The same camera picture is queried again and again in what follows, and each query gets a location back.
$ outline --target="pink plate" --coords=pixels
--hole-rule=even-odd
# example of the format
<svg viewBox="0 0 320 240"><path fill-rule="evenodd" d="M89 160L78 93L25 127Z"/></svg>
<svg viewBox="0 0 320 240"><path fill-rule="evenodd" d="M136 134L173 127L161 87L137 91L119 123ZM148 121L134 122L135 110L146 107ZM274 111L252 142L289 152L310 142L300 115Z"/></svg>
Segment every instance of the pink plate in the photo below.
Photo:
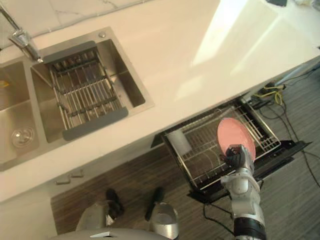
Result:
<svg viewBox="0 0 320 240"><path fill-rule="evenodd" d="M241 144L248 149L253 161L255 161L255 143L249 131L240 121L231 117L222 119L218 126L217 137L220 148L224 154L226 154L230 145Z"/></svg>

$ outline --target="white cup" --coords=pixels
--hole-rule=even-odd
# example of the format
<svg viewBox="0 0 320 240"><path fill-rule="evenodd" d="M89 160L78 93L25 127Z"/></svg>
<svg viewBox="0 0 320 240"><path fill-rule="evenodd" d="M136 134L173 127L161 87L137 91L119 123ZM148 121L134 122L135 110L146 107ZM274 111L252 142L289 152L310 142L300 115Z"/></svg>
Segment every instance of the white cup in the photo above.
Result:
<svg viewBox="0 0 320 240"><path fill-rule="evenodd" d="M180 156L185 155L192 149L190 143L188 142L181 129L170 132L167 135L167 138Z"/></svg>

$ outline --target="faucet spout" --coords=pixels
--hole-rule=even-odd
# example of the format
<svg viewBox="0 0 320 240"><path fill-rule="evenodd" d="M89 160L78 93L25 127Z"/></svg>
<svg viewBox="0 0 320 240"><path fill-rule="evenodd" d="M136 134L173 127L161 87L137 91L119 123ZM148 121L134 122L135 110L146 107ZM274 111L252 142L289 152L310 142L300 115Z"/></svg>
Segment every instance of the faucet spout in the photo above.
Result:
<svg viewBox="0 0 320 240"><path fill-rule="evenodd" d="M43 60L32 41L30 35L22 27L18 25L15 19L9 14L3 4L0 2L0 13L7 19L7 21L14 28L14 33L8 39L16 45L21 51L32 61L42 63Z"/></svg>

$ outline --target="sink drain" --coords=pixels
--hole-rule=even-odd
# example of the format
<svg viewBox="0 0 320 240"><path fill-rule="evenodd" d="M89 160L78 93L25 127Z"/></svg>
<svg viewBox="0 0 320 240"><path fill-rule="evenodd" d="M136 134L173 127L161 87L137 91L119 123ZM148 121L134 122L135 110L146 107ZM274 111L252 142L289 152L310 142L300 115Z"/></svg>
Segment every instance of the sink drain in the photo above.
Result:
<svg viewBox="0 0 320 240"><path fill-rule="evenodd" d="M34 140L34 137L35 133L31 127L21 127L13 131L11 141L16 148L24 148Z"/></svg>

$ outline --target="wooden floor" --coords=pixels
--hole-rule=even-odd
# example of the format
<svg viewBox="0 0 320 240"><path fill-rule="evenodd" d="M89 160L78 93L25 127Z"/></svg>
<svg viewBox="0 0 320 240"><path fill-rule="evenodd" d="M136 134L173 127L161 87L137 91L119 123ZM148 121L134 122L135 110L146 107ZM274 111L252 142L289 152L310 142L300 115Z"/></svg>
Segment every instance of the wooden floor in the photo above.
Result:
<svg viewBox="0 0 320 240"><path fill-rule="evenodd" d="M284 100L288 117L300 139L313 142L306 150L320 156L320 70L308 79L288 86ZM272 115L266 108L263 112ZM289 138L281 121L266 122L281 140ZM308 156L308 161L320 181L320 160ZM84 209L96 200L104 199L107 188L117 191L125 207L125 214L113 227L146 229L146 206L158 186L165 188L165 201L179 214L181 240L233 239L222 227L205 220L202 205L186 196L189 186L164 146L53 198L51 206L57 232L74 231ZM228 198L220 199L216 204L231 208ZM261 207L268 239L320 239L320 188L312 179L301 153L265 180ZM227 214L217 209L208 209L207 214L233 228Z"/></svg>

